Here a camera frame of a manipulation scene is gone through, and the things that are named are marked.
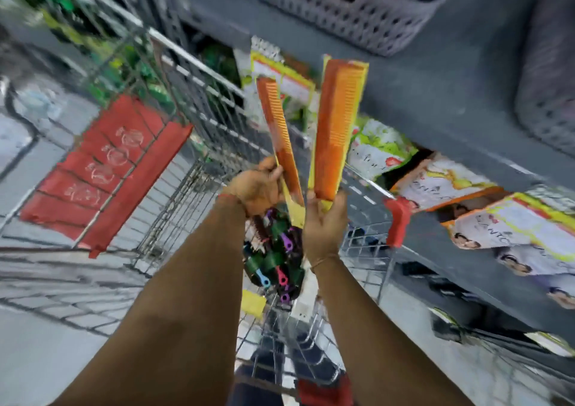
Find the person's left hand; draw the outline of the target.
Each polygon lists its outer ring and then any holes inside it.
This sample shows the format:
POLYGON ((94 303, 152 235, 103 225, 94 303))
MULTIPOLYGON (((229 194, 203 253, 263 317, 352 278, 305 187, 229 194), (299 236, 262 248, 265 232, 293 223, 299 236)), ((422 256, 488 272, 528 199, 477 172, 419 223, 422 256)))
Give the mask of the person's left hand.
POLYGON ((283 191, 281 195, 273 195, 259 186, 255 167, 236 175, 220 192, 218 201, 239 206, 244 216, 250 219, 284 202, 285 197, 283 191))

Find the person's right hand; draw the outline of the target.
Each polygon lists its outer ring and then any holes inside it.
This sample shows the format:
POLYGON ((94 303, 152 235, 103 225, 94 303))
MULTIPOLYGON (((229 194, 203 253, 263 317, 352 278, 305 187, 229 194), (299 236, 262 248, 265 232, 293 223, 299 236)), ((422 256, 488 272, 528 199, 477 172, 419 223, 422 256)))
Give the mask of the person's right hand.
POLYGON ((339 255, 347 222, 306 222, 303 228, 303 250, 308 262, 322 255, 335 253, 339 255))

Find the narrow orange comb yellow card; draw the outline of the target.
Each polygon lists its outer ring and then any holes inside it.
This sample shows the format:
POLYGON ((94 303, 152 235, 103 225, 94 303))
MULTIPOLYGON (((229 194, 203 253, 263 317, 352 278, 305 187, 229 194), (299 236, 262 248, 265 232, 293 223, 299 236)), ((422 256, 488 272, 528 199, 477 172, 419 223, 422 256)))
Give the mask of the narrow orange comb yellow card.
POLYGON ((279 88, 273 78, 266 76, 257 77, 256 88, 277 164, 283 168, 281 187, 289 218, 292 226, 302 229, 305 222, 304 199, 279 88))

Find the wide orange comb yellow card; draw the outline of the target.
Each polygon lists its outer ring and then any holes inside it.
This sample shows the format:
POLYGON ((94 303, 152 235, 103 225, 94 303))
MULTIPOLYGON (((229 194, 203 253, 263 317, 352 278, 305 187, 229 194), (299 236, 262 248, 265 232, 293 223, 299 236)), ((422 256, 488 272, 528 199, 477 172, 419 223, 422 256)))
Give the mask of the wide orange comb yellow card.
POLYGON ((322 212, 328 211, 342 180, 369 65, 355 60, 323 58, 323 75, 313 139, 308 190, 322 212))

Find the person's left forearm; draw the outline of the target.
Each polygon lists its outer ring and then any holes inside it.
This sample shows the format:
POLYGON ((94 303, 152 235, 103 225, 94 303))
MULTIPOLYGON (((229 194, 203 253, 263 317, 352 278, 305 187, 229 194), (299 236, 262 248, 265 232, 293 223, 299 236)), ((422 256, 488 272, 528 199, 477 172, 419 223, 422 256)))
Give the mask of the person's left forearm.
POLYGON ((221 194, 50 406, 226 406, 247 213, 221 194))

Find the thin thread wrist band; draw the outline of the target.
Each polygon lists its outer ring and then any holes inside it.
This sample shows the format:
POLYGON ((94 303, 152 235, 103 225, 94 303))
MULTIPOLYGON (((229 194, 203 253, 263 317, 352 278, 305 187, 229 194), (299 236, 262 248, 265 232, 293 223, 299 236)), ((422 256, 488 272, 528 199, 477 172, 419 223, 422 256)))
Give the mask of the thin thread wrist band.
POLYGON ((314 260, 310 260, 311 271, 315 274, 316 269, 322 264, 329 264, 329 263, 340 263, 341 258, 338 254, 329 253, 327 255, 322 255, 318 258, 314 258, 314 260))

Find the white green product packet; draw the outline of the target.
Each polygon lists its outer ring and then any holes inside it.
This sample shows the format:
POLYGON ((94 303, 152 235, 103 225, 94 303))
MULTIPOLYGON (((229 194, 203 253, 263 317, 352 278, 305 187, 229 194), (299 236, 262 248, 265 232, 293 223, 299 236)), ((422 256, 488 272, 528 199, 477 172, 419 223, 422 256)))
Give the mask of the white green product packet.
POLYGON ((418 148, 396 129, 364 114, 356 117, 347 164, 361 177, 375 181, 408 163, 418 148))

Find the pack of colourful hair clips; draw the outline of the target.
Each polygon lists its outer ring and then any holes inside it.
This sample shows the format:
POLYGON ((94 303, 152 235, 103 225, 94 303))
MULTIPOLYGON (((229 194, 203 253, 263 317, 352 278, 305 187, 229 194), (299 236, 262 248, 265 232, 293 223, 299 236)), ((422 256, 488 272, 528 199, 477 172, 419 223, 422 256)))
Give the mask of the pack of colourful hair clips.
POLYGON ((250 282, 278 301, 291 305, 305 277, 302 230, 291 223, 285 208, 272 207, 246 222, 243 269, 250 282))

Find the hanging yellow white card packet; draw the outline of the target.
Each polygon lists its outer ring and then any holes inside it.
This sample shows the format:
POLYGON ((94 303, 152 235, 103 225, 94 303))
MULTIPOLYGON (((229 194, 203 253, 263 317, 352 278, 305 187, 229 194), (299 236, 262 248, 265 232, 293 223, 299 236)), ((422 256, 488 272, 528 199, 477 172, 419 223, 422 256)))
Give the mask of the hanging yellow white card packet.
POLYGON ((305 131, 312 115, 310 105, 317 96, 315 83, 286 61, 269 58, 266 53, 255 50, 246 52, 238 48, 233 48, 232 52, 244 94, 244 114, 248 125, 260 132, 268 130, 256 88, 256 79, 266 76, 277 83, 285 119, 305 131))

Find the yellow price tag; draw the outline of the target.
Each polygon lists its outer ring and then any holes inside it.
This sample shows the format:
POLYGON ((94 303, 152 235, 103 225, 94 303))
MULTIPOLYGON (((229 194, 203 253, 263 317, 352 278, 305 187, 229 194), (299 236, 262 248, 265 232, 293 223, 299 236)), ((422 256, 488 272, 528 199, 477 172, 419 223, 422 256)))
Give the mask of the yellow price tag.
POLYGON ((242 289, 240 308, 245 315, 253 316, 256 319, 262 319, 266 305, 267 299, 265 295, 242 289))

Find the grey metal shelf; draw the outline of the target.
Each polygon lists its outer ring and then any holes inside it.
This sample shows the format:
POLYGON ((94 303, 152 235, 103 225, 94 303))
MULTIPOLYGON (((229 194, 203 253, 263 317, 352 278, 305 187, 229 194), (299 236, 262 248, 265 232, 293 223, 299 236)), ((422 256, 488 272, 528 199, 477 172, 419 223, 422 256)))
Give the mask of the grey metal shelf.
POLYGON ((447 0, 389 58, 371 55, 260 0, 175 0, 182 21, 228 45, 259 37, 320 70, 324 54, 369 63, 362 110, 508 191, 575 191, 575 159, 528 135, 514 115, 520 49, 535 0, 447 0))

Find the red plastic cart seat flap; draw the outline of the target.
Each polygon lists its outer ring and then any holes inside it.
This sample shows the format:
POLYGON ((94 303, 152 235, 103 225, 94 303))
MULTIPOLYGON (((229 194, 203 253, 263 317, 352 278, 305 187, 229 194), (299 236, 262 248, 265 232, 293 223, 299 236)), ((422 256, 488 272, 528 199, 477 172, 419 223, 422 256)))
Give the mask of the red plastic cart seat flap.
POLYGON ((192 124, 167 120, 140 98, 120 95, 50 171, 19 219, 66 236, 97 258, 192 131, 192 124))

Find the person's legs in dark jeans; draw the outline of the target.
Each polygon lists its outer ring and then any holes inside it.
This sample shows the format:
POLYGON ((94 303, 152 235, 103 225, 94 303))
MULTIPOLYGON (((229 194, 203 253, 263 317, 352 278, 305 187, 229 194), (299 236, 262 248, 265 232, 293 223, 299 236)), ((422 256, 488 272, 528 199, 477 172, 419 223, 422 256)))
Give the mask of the person's legs in dark jeans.
POLYGON ((284 381, 315 382, 321 388, 337 388, 345 370, 326 352, 332 343, 309 324, 269 315, 256 348, 236 375, 282 387, 284 381))

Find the white yellow orange product packet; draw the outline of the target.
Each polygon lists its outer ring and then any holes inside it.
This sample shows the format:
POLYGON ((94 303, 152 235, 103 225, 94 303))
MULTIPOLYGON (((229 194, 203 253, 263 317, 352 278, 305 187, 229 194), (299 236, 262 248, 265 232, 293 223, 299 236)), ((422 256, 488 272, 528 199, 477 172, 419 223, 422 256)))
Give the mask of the white yellow orange product packet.
POLYGON ((535 245, 575 262, 575 193, 536 185, 444 223, 464 250, 535 245))

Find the white packet with face print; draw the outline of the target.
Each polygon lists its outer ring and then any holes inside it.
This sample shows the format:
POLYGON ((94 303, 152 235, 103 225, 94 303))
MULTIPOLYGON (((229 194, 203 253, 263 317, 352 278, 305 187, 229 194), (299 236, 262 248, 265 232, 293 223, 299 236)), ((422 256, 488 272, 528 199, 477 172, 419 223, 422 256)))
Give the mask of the white packet with face print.
POLYGON ((514 274, 526 276, 575 275, 575 262, 564 262, 536 245, 515 245, 496 251, 496 260, 514 274))
POLYGON ((548 275, 541 279, 546 295, 567 310, 575 310, 575 275, 548 275))

